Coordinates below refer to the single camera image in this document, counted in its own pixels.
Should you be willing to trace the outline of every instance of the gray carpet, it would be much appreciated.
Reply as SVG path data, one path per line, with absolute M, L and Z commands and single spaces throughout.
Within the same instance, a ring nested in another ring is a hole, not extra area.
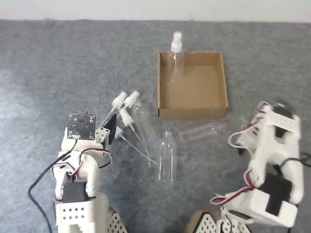
M 147 162 L 123 141 L 114 142 L 114 163 L 101 172 L 99 190 L 129 233 L 180 233 L 193 211 L 209 207 L 214 193 L 243 185 L 248 160 L 226 139 L 259 100 L 289 101 L 301 117 L 301 150 L 311 151 L 310 24 L 0 21 L 0 232 L 47 232 L 27 189 L 56 158 L 67 113 L 89 111 L 101 121 L 122 89 L 138 89 L 159 128 L 178 129 L 178 120 L 156 118 L 156 55 L 170 48 L 176 30 L 184 33 L 186 50 L 223 52 L 228 128 L 206 141 L 179 144 L 173 185 L 155 182 Z M 140 146 L 129 130 L 125 135 Z M 311 228 L 311 170 L 304 175 L 305 197 L 293 233 Z M 53 189 L 48 174 L 34 196 L 54 225 Z M 259 225 L 251 229 L 286 232 Z

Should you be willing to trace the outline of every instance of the black cable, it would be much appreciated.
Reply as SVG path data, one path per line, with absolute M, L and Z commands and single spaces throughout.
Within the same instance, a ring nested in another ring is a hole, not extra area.
M 298 158 L 287 158 L 285 159 L 281 165 L 280 165 L 280 169 L 288 162 L 288 161 L 298 161 L 298 162 L 301 162 L 303 166 L 307 166 L 307 167 L 311 167 L 310 164 L 307 164 L 306 159 L 298 159 Z
M 228 218 L 228 216 L 225 214 L 225 217 L 228 219 L 228 221 L 230 222 L 230 230 L 229 230 L 229 233 L 232 232 L 232 222 L 231 220 Z
M 34 197 L 31 194 L 32 189 L 39 183 L 39 181 L 42 179 L 42 177 L 59 161 L 61 161 L 63 158 L 65 158 L 68 154 L 70 154 L 72 152 L 72 150 L 74 149 L 74 147 L 77 145 L 78 140 L 75 141 L 73 147 L 67 151 L 65 154 L 62 154 L 61 156 L 59 156 L 53 163 L 51 163 L 46 169 L 43 170 L 43 172 L 38 176 L 38 178 L 36 179 L 36 181 L 29 187 L 28 189 L 28 196 L 30 198 L 30 200 L 36 205 L 36 207 L 39 209 L 39 211 L 41 212 L 41 214 L 43 215 L 48 228 L 49 228 L 49 233 L 52 233 L 52 227 L 49 221 L 48 216 L 46 215 L 46 213 L 44 212 L 44 210 L 42 209 L 42 207 L 39 205 L 39 203 L 34 199 Z

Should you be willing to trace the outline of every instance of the red and white wire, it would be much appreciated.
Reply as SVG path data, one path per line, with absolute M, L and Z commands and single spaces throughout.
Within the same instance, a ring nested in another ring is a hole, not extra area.
M 52 167 L 52 169 L 51 169 L 51 173 L 52 173 L 54 179 L 55 179 L 54 167 L 58 167 L 58 166 L 68 166 L 68 167 L 70 167 L 70 168 L 72 169 L 73 172 L 76 170 L 70 163 L 57 163 L 57 164 L 55 164 L 55 165 Z M 75 174 L 73 175 L 73 172 L 69 172 L 69 175 L 70 175 L 70 176 L 74 176 Z
M 243 188 L 239 189 L 238 191 L 236 191 L 234 194 L 232 194 L 229 197 L 215 194 L 215 196 L 210 200 L 210 203 L 212 205 L 216 205 L 216 206 L 224 205 L 224 204 L 228 203 L 229 201 L 233 200 L 234 198 L 236 198 L 241 193 L 245 193 L 245 192 L 248 192 L 250 190 L 253 190 L 255 187 L 252 185 L 251 180 L 249 178 L 250 172 L 251 172 L 251 169 L 247 170 L 243 176 L 245 183 L 247 184 L 247 187 L 243 187 Z
M 238 132 L 233 133 L 232 135 L 230 135 L 230 136 L 228 137 L 228 144 L 229 144 L 231 147 L 233 147 L 233 148 L 240 148 L 240 149 L 245 149 L 245 150 L 247 150 L 247 151 L 250 153 L 251 157 L 253 157 L 253 152 L 252 152 L 248 147 L 239 146 L 239 145 L 233 144 L 233 143 L 232 143 L 232 138 L 233 138 L 235 135 L 241 134 L 241 133 L 243 133 L 243 132 L 245 132 L 245 131 L 248 131 L 248 130 L 254 128 L 254 127 L 257 125 L 257 123 L 259 123 L 259 121 L 260 121 L 261 119 L 262 119 L 262 117 L 258 117 L 258 119 L 257 119 L 253 124 L 250 124 L 250 125 L 248 125 L 245 129 L 243 129 L 243 130 L 241 130 L 241 131 L 238 131 Z
M 91 150 L 91 151 L 99 151 L 99 152 L 102 152 L 102 153 L 104 153 L 104 154 L 108 154 L 108 155 L 109 155 L 110 161 L 109 161 L 108 163 L 102 165 L 102 166 L 99 166 L 99 168 L 107 167 L 107 166 L 109 166 L 109 165 L 112 163 L 112 157 L 111 157 L 111 154 L 110 154 L 109 151 L 107 151 L 107 150 L 105 150 L 105 149 L 98 149 L 98 148 L 87 148 L 87 149 L 83 150 L 83 151 L 80 153 L 80 157 L 79 157 L 79 166 L 73 171 L 73 173 L 71 174 L 71 176 L 74 176 L 74 175 L 76 175 L 76 174 L 79 172 L 80 167 L 81 167 L 82 162 L 83 162 L 83 160 L 82 160 L 82 155 L 83 155 L 83 153 L 84 153 L 85 151 L 88 151 L 88 150 Z

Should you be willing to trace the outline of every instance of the white spray cap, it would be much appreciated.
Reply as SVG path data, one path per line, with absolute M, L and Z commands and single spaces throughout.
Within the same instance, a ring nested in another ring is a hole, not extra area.
M 134 123 L 133 118 L 128 114 L 125 108 L 121 108 L 119 110 L 120 116 L 122 117 L 122 121 L 125 127 L 132 125 Z
M 118 97 L 116 97 L 111 105 L 114 107 L 114 109 L 120 109 L 123 105 L 123 101 L 125 100 L 125 98 L 127 97 L 127 92 L 126 91 L 122 91 Z
M 133 91 L 133 93 L 125 99 L 123 102 L 124 105 L 126 105 L 128 108 L 132 108 L 134 105 L 134 102 L 139 98 L 140 92 L 139 91 Z
M 118 139 L 119 137 L 121 137 L 122 134 L 123 134 L 123 130 L 119 126 L 117 126 L 116 134 L 115 134 L 115 139 Z
M 176 53 L 181 52 L 182 47 L 183 47 L 183 43 L 181 41 L 182 36 L 183 35 L 181 32 L 174 32 L 172 46 L 171 46 L 172 52 L 176 52 Z

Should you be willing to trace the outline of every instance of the circuit board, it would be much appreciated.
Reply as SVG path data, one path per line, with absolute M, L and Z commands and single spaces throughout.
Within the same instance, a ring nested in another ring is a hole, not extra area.
M 67 138 L 94 140 L 95 139 L 95 115 L 68 114 Z

